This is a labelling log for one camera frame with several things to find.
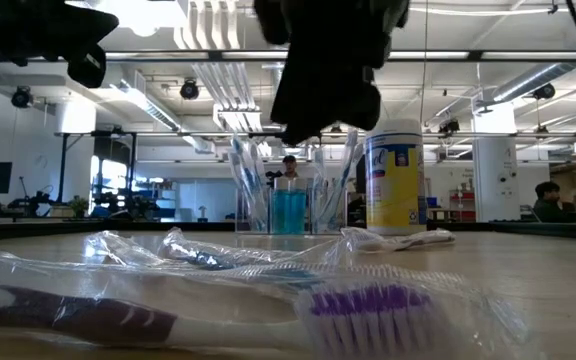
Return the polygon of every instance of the person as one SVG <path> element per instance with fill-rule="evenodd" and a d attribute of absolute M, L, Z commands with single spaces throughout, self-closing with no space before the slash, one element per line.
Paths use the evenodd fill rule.
<path fill-rule="evenodd" d="M 569 223 L 574 219 L 566 215 L 559 208 L 559 185 L 552 181 L 543 182 L 535 188 L 537 201 L 535 202 L 535 215 L 541 222 L 547 223 Z"/>
<path fill-rule="evenodd" d="M 284 157 L 283 163 L 286 170 L 284 171 L 283 176 L 291 180 L 299 177 L 299 174 L 297 174 L 297 159 L 295 159 L 294 156 L 288 155 Z"/>

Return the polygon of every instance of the table surface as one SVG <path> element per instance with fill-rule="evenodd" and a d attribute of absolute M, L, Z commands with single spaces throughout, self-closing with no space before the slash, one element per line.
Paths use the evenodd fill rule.
<path fill-rule="evenodd" d="M 81 262 L 87 234 L 0 240 L 0 250 L 24 258 Z M 156 244 L 163 233 L 122 233 L 139 243 Z M 268 247 L 253 239 L 234 240 L 231 233 L 187 233 L 187 238 L 228 246 Z M 459 273 L 493 289 L 522 314 L 550 359 L 576 359 L 576 239 L 500 233 L 457 233 L 454 245 L 370 255 L 367 263 Z M 286 250 L 313 245 L 285 243 Z M 0 338 L 0 359 L 269 359 L 294 358 L 279 352 L 194 354 L 59 346 L 42 341 Z"/>

